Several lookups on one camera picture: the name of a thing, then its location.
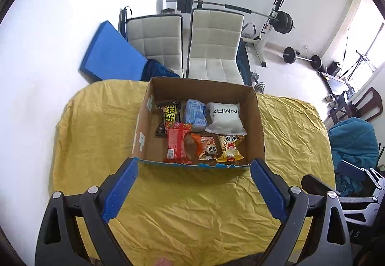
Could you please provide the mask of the yellow panda snack bag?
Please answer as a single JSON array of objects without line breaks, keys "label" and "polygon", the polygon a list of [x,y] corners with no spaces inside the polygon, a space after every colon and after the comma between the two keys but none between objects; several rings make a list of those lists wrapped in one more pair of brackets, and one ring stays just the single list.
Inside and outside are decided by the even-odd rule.
[{"label": "yellow panda snack bag", "polygon": [[244,159],[238,146],[244,140],[244,135],[220,135],[218,141],[221,146],[221,154],[216,158],[217,162],[238,162]]}]

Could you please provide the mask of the orange snack bag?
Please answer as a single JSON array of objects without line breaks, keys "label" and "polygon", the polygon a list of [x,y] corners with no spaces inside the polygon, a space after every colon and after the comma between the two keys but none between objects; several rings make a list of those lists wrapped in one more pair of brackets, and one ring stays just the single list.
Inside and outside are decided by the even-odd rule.
[{"label": "orange snack bag", "polygon": [[213,136],[192,133],[191,137],[196,144],[198,160],[215,160],[217,158],[218,149]]}]

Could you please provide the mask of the red flowered tissue pack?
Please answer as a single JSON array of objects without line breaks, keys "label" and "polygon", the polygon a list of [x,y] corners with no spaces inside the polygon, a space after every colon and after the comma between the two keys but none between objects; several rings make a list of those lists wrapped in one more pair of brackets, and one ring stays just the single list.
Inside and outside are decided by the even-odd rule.
[{"label": "red flowered tissue pack", "polygon": [[178,164],[191,164],[192,160],[185,151],[185,138],[192,131],[191,123],[171,122],[165,123],[168,139],[168,148],[165,162]]}]

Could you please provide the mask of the white pillow pack black letters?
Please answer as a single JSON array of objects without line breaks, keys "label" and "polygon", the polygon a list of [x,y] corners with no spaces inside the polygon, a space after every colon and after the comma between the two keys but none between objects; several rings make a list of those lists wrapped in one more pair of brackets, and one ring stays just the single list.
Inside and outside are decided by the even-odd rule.
[{"label": "white pillow pack black letters", "polygon": [[239,104],[210,102],[207,104],[207,109],[211,122],[205,128],[207,133],[233,136],[245,136],[247,134],[240,119]]}]

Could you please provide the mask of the black yellow shoe wipes pack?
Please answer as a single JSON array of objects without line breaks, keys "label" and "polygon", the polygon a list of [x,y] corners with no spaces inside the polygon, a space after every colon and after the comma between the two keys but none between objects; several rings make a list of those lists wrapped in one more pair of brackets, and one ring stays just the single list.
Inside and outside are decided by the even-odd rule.
[{"label": "black yellow shoe wipes pack", "polygon": [[162,119],[155,132],[156,136],[167,136],[167,122],[180,122],[181,121],[181,102],[180,101],[168,101],[157,103],[156,106],[162,111]]}]

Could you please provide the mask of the blue white tissue pack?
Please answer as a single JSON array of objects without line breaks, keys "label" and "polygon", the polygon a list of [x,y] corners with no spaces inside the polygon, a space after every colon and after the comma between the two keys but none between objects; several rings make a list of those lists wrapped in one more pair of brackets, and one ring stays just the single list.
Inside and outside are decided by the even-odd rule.
[{"label": "blue white tissue pack", "polygon": [[199,100],[189,99],[185,105],[183,122],[192,125],[192,131],[199,133],[207,127],[206,105]]}]

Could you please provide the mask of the teal cloth on chair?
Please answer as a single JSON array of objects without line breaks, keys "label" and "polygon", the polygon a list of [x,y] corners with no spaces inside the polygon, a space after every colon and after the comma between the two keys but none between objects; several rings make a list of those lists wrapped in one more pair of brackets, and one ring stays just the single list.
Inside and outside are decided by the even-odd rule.
[{"label": "teal cloth on chair", "polygon": [[377,166],[379,145],[373,125],[351,117],[332,126],[327,134],[332,151],[336,189],[344,197],[359,195],[364,189],[363,185],[337,169],[343,161],[365,169]]}]

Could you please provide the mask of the yellow table cloth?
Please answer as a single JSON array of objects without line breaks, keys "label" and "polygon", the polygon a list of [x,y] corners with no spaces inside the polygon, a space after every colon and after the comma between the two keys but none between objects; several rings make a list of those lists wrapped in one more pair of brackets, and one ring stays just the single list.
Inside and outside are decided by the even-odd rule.
[{"label": "yellow table cloth", "polygon": [[[69,100],[58,122],[51,189],[84,193],[130,156],[147,84],[97,82]],[[330,142],[310,103],[259,95],[266,162],[289,185],[312,174],[335,184]],[[175,265],[219,265],[263,252],[280,223],[246,168],[141,163],[119,215],[109,226],[135,265],[165,257]]]}]

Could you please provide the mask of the open cardboard box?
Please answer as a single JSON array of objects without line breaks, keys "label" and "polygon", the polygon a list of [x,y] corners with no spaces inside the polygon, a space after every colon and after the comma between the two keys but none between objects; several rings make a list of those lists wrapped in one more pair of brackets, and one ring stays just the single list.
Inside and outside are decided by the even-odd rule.
[{"label": "open cardboard box", "polygon": [[247,168],[265,159],[257,95],[251,86],[152,78],[138,114],[132,157],[208,168]]}]

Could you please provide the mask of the chrome dumbbell on floor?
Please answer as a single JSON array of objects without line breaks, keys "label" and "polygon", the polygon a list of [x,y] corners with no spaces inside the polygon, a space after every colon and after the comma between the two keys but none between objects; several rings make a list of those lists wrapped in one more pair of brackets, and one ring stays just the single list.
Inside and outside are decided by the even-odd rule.
[{"label": "chrome dumbbell on floor", "polygon": [[254,91],[256,93],[264,94],[266,84],[264,82],[260,81],[260,75],[258,73],[255,73],[255,72],[251,72],[250,77],[251,77],[251,83],[252,83]]}]

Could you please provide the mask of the dark blue knitted cloth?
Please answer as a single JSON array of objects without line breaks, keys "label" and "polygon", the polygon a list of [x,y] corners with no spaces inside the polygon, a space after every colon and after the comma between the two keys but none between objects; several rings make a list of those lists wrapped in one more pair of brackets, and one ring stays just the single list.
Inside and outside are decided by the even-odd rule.
[{"label": "dark blue knitted cloth", "polygon": [[180,76],[173,72],[173,70],[166,68],[157,60],[148,59],[144,65],[140,80],[143,82],[149,82],[155,77],[179,78]]}]

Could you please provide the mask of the blue foam mat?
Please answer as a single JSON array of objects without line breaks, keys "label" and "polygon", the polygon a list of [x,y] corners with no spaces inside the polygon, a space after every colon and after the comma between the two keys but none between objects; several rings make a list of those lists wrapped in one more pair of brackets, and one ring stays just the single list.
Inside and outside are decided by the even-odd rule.
[{"label": "blue foam mat", "polygon": [[80,71],[94,81],[139,81],[146,63],[147,59],[109,21],[104,21],[88,46]]}]

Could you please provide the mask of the small dumbbell bar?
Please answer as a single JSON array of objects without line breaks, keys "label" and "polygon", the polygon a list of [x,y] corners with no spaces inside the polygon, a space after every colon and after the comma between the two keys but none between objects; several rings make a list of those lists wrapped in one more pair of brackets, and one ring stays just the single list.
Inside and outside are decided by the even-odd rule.
[{"label": "small dumbbell bar", "polygon": [[304,57],[292,47],[287,47],[282,53],[282,57],[287,64],[293,64],[297,59],[309,62],[314,70],[320,70],[322,67],[322,60],[318,55],[312,57]]}]

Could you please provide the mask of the left white quilted chair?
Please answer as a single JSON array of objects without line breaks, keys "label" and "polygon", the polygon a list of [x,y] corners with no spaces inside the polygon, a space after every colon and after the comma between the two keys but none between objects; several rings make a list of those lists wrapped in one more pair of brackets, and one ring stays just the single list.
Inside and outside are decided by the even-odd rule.
[{"label": "left white quilted chair", "polygon": [[183,75],[183,18],[178,14],[128,18],[119,12],[118,30],[128,43],[147,59],[155,59],[180,77]]}]

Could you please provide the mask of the long barbell with plates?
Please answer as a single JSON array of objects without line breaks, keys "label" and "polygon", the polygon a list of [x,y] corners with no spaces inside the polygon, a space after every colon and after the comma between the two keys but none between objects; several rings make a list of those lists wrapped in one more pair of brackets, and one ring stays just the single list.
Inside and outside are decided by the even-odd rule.
[{"label": "long barbell with plates", "polygon": [[225,9],[234,10],[238,12],[243,12],[250,15],[258,15],[261,17],[265,17],[268,22],[267,24],[273,26],[273,29],[281,34],[290,33],[292,29],[295,28],[294,21],[292,17],[284,12],[281,11],[280,8],[284,2],[284,0],[274,0],[273,2],[273,8],[271,10],[271,13],[269,15],[265,15],[260,12],[253,11],[248,8],[235,6],[231,4],[221,4],[217,2],[210,2],[210,1],[202,1],[202,0],[167,0],[167,2],[176,3],[177,10],[181,13],[192,13],[193,11],[193,5],[210,5],[210,6],[219,6],[223,7]]}]

